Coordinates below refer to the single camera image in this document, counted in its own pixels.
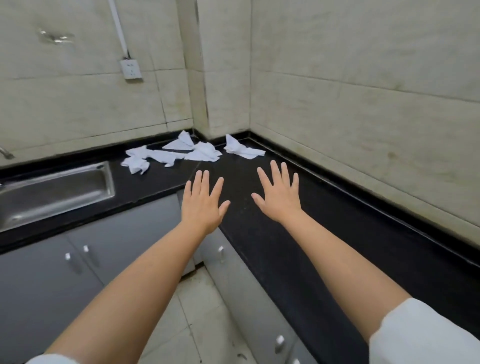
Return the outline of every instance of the floor tile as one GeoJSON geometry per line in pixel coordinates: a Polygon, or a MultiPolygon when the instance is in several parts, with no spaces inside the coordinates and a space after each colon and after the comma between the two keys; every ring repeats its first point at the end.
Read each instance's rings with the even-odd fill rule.
{"type": "Polygon", "coordinates": [[[223,304],[222,297],[205,267],[181,282],[177,294],[189,324],[223,304]]]}
{"type": "Polygon", "coordinates": [[[195,342],[186,328],[160,345],[138,362],[139,364],[199,364],[195,342]]]}
{"type": "Polygon", "coordinates": [[[180,305],[180,300],[178,296],[174,294],[162,318],[153,330],[142,356],[147,355],[153,349],[167,342],[187,327],[187,319],[180,305]]]}
{"type": "Polygon", "coordinates": [[[202,363],[256,364],[225,305],[197,319],[191,329],[202,363]]]}

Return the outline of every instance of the black countertop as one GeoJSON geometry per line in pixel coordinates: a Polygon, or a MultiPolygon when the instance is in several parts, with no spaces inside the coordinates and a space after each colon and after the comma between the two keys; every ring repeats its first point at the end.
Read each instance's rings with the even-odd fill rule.
{"type": "MultiPolygon", "coordinates": [[[[264,149],[252,139],[242,142],[264,149]]],[[[110,161],[116,197],[0,233],[0,252],[161,198],[182,188],[198,168],[209,170],[211,181],[225,178],[221,199],[232,202],[221,230],[318,363],[367,363],[366,343],[307,256],[283,227],[264,216],[252,201],[252,192],[262,193],[256,168],[260,166],[269,174],[269,162],[275,159],[286,161],[291,173],[299,174],[302,208],[310,216],[413,297],[480,338],[480,261],[476,250],[469,250],[453,237],[439,233],[444,241],[435,241],[271,151],[252,160],[227,153],[214,163],[182,160],[170,168],[152,162],[144,175],[130,175],[128,168],[121,167],[125,155],[119,151],[109,155],[97,152],[88,162],[105,158],[110,161]],[[468,251],[471,256],[464,259],[442,244],[456,245],[459,252],[468,251]]]]}

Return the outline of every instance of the electrical outlet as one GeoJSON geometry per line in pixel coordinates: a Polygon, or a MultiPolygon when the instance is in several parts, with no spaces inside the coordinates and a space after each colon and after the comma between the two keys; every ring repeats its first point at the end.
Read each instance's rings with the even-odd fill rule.
{"type": "Polygon", "coordinates": [[[120,66],[126,80],[142,78],[137,60],[121,60],[120,66]]]}

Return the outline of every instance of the left arm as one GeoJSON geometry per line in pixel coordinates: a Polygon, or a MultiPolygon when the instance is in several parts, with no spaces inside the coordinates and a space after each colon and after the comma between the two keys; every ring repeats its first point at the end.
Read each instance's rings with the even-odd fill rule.
{"type": "Polygon", "coordinates": [[[80,313],[47,349],[81,364],[136,363],[165,311],[187,262],[217,228],[223,178],[209,195],[209,173],[185,185],[181,223],[152,245],[80,313]]]}

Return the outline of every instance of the white sleeve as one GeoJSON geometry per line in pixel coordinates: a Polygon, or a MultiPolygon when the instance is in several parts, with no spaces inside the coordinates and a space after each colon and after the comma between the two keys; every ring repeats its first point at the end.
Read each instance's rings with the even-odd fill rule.
{"type": "Polygon", "coordinates": [[[26,364],[78,364],[75,360],[58,354],[43,354],[30,359],[26,364]]]}
{"type": "Polygon", "coordinates": [[[410,298],[391,311],[370,338],[371,364],[480,363],[480,341],[410,298]]]}

